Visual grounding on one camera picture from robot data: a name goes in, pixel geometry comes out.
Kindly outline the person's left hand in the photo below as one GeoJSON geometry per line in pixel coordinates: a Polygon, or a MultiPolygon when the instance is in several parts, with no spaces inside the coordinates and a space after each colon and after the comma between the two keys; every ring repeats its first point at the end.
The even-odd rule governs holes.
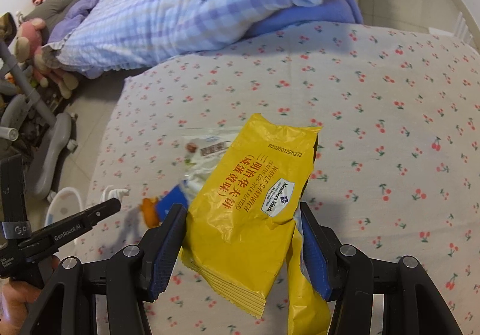
{"type": "Polygon", "coordinates": [[[41,289],[11,278],[1,287],[1,335],[17,335],[28,317],[27,305],[35,303],[41,289]]]}

